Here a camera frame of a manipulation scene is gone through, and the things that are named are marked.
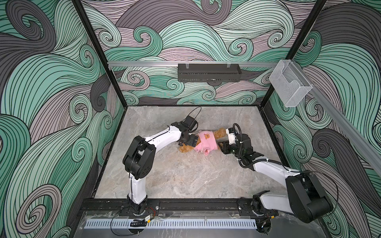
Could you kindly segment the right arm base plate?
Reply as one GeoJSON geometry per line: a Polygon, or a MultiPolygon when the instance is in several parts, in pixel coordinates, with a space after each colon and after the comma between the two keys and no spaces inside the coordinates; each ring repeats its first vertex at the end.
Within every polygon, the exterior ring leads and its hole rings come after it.
{"type": "Polygon", "coordinates": [[[237,200],[237,206],[240,216],[250,216],[250,217],[259,217],[259,218],[268,218],[276,217],[279,215],[277,210],[266,209],[262,204],[260,197],[265,193],[268,193],[269,190],[264,190],[253,195],[253,198],[239,198],[237,200]]]}

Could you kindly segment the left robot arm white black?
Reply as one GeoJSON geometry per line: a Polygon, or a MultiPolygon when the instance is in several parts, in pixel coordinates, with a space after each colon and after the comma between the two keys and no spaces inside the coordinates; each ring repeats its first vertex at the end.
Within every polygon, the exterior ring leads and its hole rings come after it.
{"type": "Polygon", "coordinates": [[[133,204],[140,205],[147,198],[145,177],[153,167],[156,153],[174,142],[195,147],[198,136],[194,132],[197,128],[196,119],[187,116],[184,120],[170,124],[157,134],[148,137],[136,136],[132,140],[123,158],[123,164],[129,174],[128,198],[133,204]]]}

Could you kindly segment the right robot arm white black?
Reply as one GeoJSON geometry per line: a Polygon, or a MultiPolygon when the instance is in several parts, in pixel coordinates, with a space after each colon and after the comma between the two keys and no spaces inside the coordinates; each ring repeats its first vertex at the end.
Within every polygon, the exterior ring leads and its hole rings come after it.
{"type": "Polygon", "coordinates": [[[255,215],[264,216],[275,210],[310,223],[334,211],[331,199],[314,172],[293,170],[254,151],[247,134],[230,134],[229,139],[219,142],[218,146],[223,154],[234,155],[242,168],[266,175],[286,188],[284,195],[269,190],[255,194],[251,202],[255,215]]]}

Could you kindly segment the pink teddy hoodie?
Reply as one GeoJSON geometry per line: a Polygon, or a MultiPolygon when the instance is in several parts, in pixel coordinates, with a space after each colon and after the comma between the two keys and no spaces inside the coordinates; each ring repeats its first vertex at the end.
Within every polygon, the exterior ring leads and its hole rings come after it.
{"type": "Polygon", "coordinates": [[[218,145],[216,142],[216,138],[214,136],[214,133],[212,131],[200,131],[198,133],[200,143],[196,145],[194,150],[197,153],[202,153],[203,155],[207,156],[212,151],[218,149],[218,145]]]}

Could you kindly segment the brown teddy bear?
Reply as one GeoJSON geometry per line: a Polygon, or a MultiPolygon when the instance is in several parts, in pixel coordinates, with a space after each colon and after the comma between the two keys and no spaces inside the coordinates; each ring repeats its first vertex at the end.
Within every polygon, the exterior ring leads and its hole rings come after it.
{"type": "MultiPolygon", "coordinates": [[[[223,137],[225,137],[227,134],[226,134],[226,129],[224,128],[220,128],[216,131],[212,131],[214,133],[214,136],[216,138],[216,142],[219,140],[219,139],[222,139],[223,137]]],[[[194,150],[194,147],[191,147],[191,146],[186,146],[186,145],[183,145],[179,148],[179,151],[181,153],[188,153],[190,151],[194,150]]]]}

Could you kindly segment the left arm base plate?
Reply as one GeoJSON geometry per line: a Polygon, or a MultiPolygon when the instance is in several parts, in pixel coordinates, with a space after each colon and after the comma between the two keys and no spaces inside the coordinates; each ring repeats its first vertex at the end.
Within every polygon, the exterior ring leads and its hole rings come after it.
{"type": "Polygon", "coordinates": [[[156,216],[159,211],[160,201],[158,199],[144,199],[140,204],[134,203],[131,199],[127,198],[122,203],[120,210],[121,216],[143,216],[152,214],[156,216]]]}

